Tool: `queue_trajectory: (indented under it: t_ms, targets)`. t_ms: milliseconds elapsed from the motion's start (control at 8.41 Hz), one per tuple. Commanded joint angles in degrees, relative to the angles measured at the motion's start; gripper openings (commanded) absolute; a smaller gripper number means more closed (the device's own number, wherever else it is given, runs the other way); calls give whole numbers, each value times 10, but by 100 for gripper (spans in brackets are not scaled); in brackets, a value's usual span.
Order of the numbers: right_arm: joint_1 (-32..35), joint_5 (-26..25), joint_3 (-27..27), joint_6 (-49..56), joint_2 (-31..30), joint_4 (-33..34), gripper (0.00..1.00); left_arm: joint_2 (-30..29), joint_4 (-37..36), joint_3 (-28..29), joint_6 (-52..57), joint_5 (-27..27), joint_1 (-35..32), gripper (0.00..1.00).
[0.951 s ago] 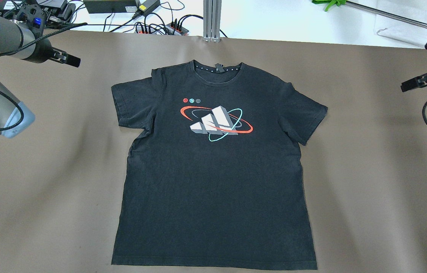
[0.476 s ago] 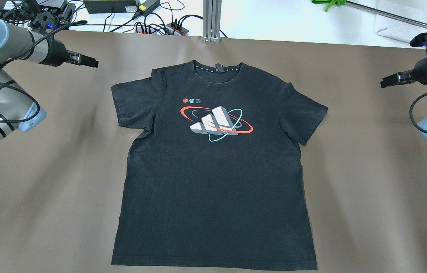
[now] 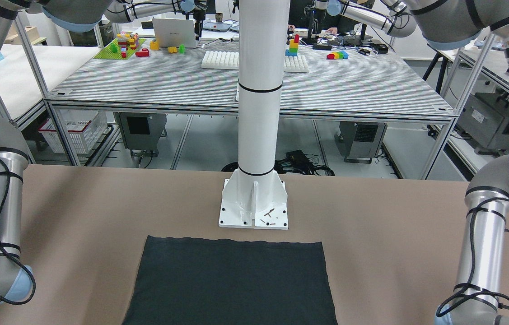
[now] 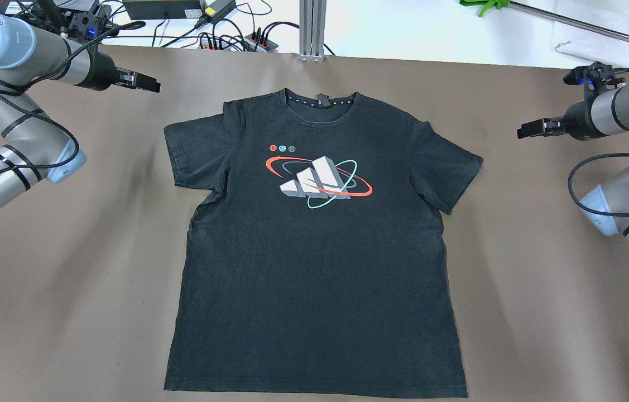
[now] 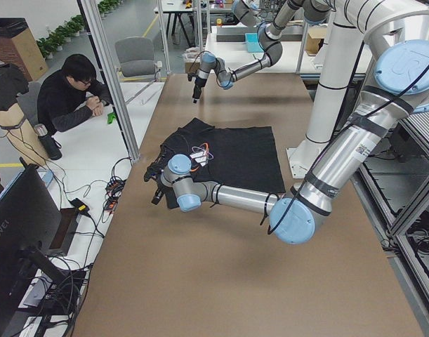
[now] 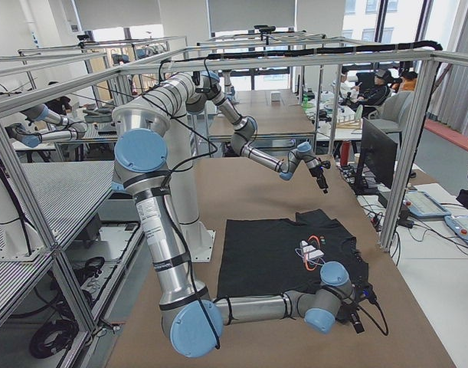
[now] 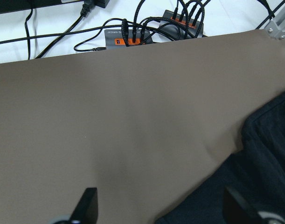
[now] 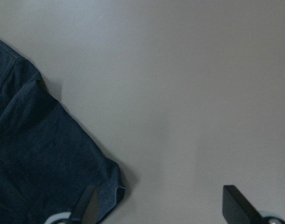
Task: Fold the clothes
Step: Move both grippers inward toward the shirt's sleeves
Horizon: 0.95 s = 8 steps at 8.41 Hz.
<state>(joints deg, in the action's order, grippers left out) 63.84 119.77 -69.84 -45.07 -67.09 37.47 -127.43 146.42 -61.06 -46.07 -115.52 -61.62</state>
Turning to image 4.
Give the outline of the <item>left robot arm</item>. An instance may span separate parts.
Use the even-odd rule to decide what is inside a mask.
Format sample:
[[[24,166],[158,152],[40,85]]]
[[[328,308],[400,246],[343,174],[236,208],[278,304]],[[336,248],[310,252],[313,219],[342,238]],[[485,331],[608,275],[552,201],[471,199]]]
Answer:
[[[55,80],[92,90],[118,85],[159,92],[153,77],[115,66],[98,50],[116,26],[80,44],[26,21],[0,15],[0,208],[39,181],[59,183],[85,163],[74,135],[28,96],[33,85]]]

